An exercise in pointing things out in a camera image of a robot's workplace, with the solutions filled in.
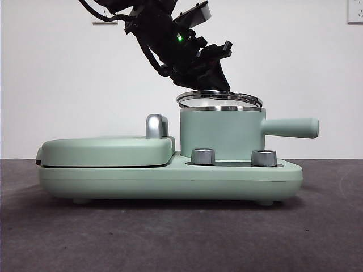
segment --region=rubber foot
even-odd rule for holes
[[[90,199],[81,199],[81,198],[74,198],[73,199],[73,203],[74,204],[79,204],[79,205],[84,205],[84,204],[88,204],[90,203],[92,200]]]
[[[257,200],[257,201],[255,201],[255,203],[258,205],[261,205],[261,206],[272,206],[273,205],[273,201],[270,201],[270,200],[265,200],[265,201]]]

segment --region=silver knob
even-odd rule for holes
[[[276,151],[273,150],[253,150],[251,164],[259,167],[277,166]]]
[[[196,148],[192,150],[192,164],[213,165],[216,162],[216,154],[211,148]]]
[[[146,119],[146,139],[169,136],[168,119],[160,114],[150,114]]]

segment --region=wall outlet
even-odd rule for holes
[[[363,0],[348,0],[348,24],[363,24]]]
[[[99,14],[105,16],[105,17],[112,17],[113,15],[111,13],[109,13],[108,9],[97,4],[96,2],[92,1],[92,3],[89,3],[89,5],[95,10],[97,11]],[[95,26],[97,25],[117,25],[118,21],[112,21],[112,22],[105,22],[102,21],[100,19],[98,19],[97,17],[94,17],[92,14],[90,14],[91,16],[91,22],[92,24]]]

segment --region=white wall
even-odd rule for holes
[[[196,0],[179,0],[175,14]],[[318,139],[267,137],[281,158],[363,158],[363,25],[346,0],[210,0],[195,30],[233,42],[222,66],[234,92],[261,98],[268,118],[316,117]],[[143,135],[149,113],[179,142],[176,96],[123,24],[92,26],[76,1],[3,0],[2,158],[34,158],[50,139]]]

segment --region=dark gray table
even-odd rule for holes
[[[1,271],[363,271],[363,160],[290,160],[299,193],[249,201],[95,201],[42,191],[1,160]]]

